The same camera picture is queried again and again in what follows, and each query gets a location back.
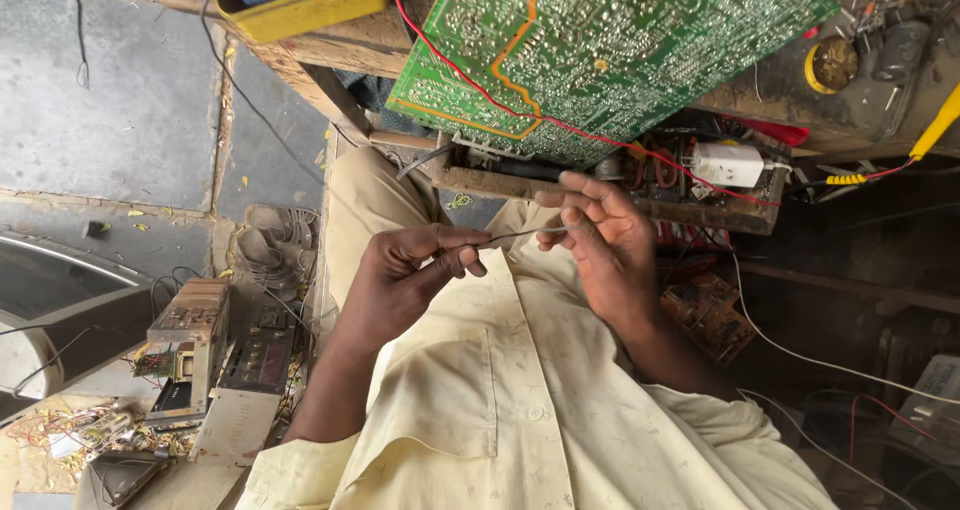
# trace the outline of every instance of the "cream shirt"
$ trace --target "cream shirt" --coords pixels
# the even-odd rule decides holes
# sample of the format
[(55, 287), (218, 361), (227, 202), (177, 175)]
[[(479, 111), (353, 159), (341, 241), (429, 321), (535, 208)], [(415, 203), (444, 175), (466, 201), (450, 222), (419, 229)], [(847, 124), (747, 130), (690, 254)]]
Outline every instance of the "cream shirt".
[(836, 508), (752, 402), (635, 382), (535, 246), (482, 251), (380, 352), (360, 433), (260, 452), (237, 508)]

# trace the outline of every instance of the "white wire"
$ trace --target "white wire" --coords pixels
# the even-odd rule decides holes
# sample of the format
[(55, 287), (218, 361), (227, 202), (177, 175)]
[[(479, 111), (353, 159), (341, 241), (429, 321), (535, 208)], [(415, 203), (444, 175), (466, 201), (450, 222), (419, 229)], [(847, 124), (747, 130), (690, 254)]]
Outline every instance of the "white wire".
[(883, 384), (888, 384), (888, 385), (890, 385), (890, 386), (894, 386), (894, 387), (900, 388), (901, 390), (906, 390), (907, 392), (916, 393), (916, 394), (918, 394), (918, 395), (922, 395), (922, 396), (928, 397), (928, 398), (930, 398), (930, 399), (936, 399), (936, 400), (938, 400), (938, 401), (944, 401), (944, 402), (947, 402), (947, 403), (953, 403), (953, 404), (960, 405), (960, 399), (950, 399), (949, 397), (942, 397), (941, 395), (934, 395), (933, 393), (927, 393), (927, 392), (923, 392), (923, 391), (921, 391), (921, 390), (917, 390), (917, 389), (915, 389), (915, 388), (910, 388), (909, 386), (905, 386), (905, 385), (903, 385), (903, 384), (900, 384), (900, 383), (898, 383), (898, 382), (894, 382), (894, 381), (892, 381), (892, 380), (887, 380), (887, 379), (885, 379), (885, 378), (880, 378), (880, 377), (878, 377), (878, 376), (873, 376), (873, 375), (867, 374), (867, 373), (861, 373), (860, 371), (855, 370), (855, 369), (845, 368), (845, 367), (843, 367), (843, 366), (837, 366), (837, 365), (835, 365), (835, 364), (831, 364), (830, 362), (822, 362), (822, 361), (820, 361), (820, 360), (814, 360), (813, 358), (808, 358), (808, 357), (806, 357), (806, 356), (803, 356), (802, 354), (797, 354), (796, 352), (794, 352), (793, 350), (790, 350), (789, 348), (786, 348), (786, 347), (784, 347), (784, 346), (780, 346), (779, 344), (774, 343), (773, 340), (771, 340), (771, 339), (768, 338), (766, 335), (764, 335), (763, 332), (761, 332), (760, 327), (757, 326), (757, 324), (750, 318), (750, 314), (747, 313), (747, 303), (746, 303), (746, 302), (744, 301), (744, 299), (743, 299), (743, 282), (740, 280), (740, 262), (737, 260), (737, 257), (736, 257), (737, 255), (736, 255), (735, 253), (731, 253), (731, 255), (734, 256), (734, 257), (733, 257), (733, 261), (734, 261), (733, 263), (736, 265), (736, 277), (737, 277), (737, 278), (736, 278), (736, 282), (737, 282), (736, 284), (737, 284), (737, 286), (740, 288), (740, 305), (743, 306), (743, 316), (747, 318), (747, 320), (750, 322), (750, 325), (752, 325), (752, 326), (753, 326), (753, 329), (756, 330), (757, 335), (761, 336), (761, 337), (763, 338), (763, 340), (766, 341), (767, 343), (774, 345), (776, 348), (779, 348), (780, 350), (782, 350), (783, 352), (786, 352), (787, 354), (789, 354), (789, 355), (791, 355), (791, 356), (796, 356), (797, 358), (800, 358), (801, 360), (807, 360), (808, 362), (810, 362), (810, 363), (812, 363), (812, 364), (817, 364), (817, 365), (819, 365), (819, 366), (827, 366), (828, 368), (840, 369), (841, 371), (846, 371), (846, 372), (848, 372), (848, 373), (852, 373), (852, 374), (855, 374), (855, 375), (859, 375), (859, 376), (862, 376), (862, 377), (864, 377), (864, 378), (869, 378), (870, 380), (875, 380), (875, 381), (877, 381), (877, 382), (882, 382)]
[(740, 392), (740, 393), (750, 393), (750, 395), (756, 395), (757, 397), (762, 397), (762, 398), (764, 398), (764, 399), (765, 399), (767, 402), (769, 402), (771, 405), (773, 405), (773, 406), (777, 407), (778, 409), (780, 409), (780, 411), (784, 414), (784, 416), (785, 416), (787, 419), (790, 420), (790, 423), (792, 423), (792, 424), (794, 425), (794, 427), (797, 428), (797, 431), (799, 431), (799, 433), (807, 440), (807, 442), (810, 442), (811, 444), (813, 444), (813, 447), (815, 447), (815, 448), (817, 448), (818, 450), (822, 451), (824, 454), (827, 455), (827, 457), (830, 457), (831, 459), (833, 459), (835, 462), (839, 463), (840, 465), (843, 465), (844, 467), (849, 468), (850, 470), (852, 470), (853, 472), (855, 472), (858, 476), (860, 476), (860, 477), (863, 478), (864, 480), (867, 480), (867, 481), (870, 482), (871, 484), (874, 484), (875, 486), (881, 488), (883, 491), (886, 491), (890, 496), (892, 496), (892, 497), (894, 497), (896, 500), (899, 500), (900, 502), (902, 502), (902, 503), (903, 503), (907, 508), (909, 508), (910, 510), (917, 510), (917, 507), (914, 506), (913, 504), (910, 504), (910, 501), (908, 501), (907, 499), (905, 499), (905, 498), (903, 498), (902, 496), (900, 496), (899, 494), (895, 493), (893, 490), (891, 490), (890, 488), (884, 486), (882, 483), (878, 482), (877, 480), (874, 480), (874, 479), (870, 478), (870, 476), (864, 474), (863, 472), (860, 472), (860, 470), (858, 470), (858, 469), (857, 469), (856, 467), (854, 467), (853, 465), (847, 463), (846, 461), (840, 459), (839, 457), (837, 457), (837, 456), (831, 454), (830, 452), (824, 450), (823, 447), (822, 447), (820, 444), (818, 444), (818, 443), (816, 443), (816, 442), (813, 442), (813, 439), (810, 438), (810, 435), (808, 435), (807, 433), (805, 433), (804, 430), (802, 430), (802, 429), (800, 428), (800, 425), (797, 423), (797, 420), (794, 419), (792, 416), (790, 416), (790, 413), (786, 412), (786, 409), (785, 409), (783, 406), (781, 406), (779, 403), (777, 403), (776, 401), (774, 401), (774, 400), (771, 399), (770, 397), (767, 397), (766, 395), (763, 395), (762, 393), (757, 393), (757, 392), (754, 392), (754, 391), (752, 391), (752, 390), (744, 390), (744, 389), (742, 389), (742, 388), (737, 388), (737, 391)]

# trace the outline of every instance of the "man's right hand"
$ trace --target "man's right hand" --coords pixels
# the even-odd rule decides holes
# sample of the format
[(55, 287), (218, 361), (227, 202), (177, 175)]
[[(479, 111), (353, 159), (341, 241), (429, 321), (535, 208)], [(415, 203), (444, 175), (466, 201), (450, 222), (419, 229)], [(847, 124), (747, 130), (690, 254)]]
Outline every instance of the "man's right hand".
[(579, 172), (564, 172), (559, 183), (568, 191), (541, 191), (536, 202), (561, 208), (568, 230), (538, 233), (539, 248), (559, 244), (573, 252), (590, 307), (618, 332), (657, 317), (653, 223), (613, 184)]

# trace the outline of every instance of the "green circuit board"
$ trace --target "green circuit board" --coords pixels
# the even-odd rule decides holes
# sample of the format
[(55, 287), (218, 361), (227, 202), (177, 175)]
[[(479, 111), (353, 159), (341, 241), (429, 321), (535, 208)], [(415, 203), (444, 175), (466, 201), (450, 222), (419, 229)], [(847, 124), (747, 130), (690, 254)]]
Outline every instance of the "green circuit board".
[[(423, 31), (510, 109), (628, 142), (838, 9), (833, 0), (437, 0)], [(568, 166), (616, 148), (495, 108), (422, 40), (387, 107)]]

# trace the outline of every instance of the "knee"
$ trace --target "knee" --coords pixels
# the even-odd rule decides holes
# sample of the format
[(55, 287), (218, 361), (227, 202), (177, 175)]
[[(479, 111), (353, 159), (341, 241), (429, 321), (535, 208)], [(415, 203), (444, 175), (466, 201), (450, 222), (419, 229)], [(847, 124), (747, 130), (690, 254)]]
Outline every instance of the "knee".
[(330, 169), (331, 175), (351, 174), (371, 169), (390, 167), (391, 163), (383, 157), (380, 150), (372, 146), (353, 148), (344, 155), (337, 157)]

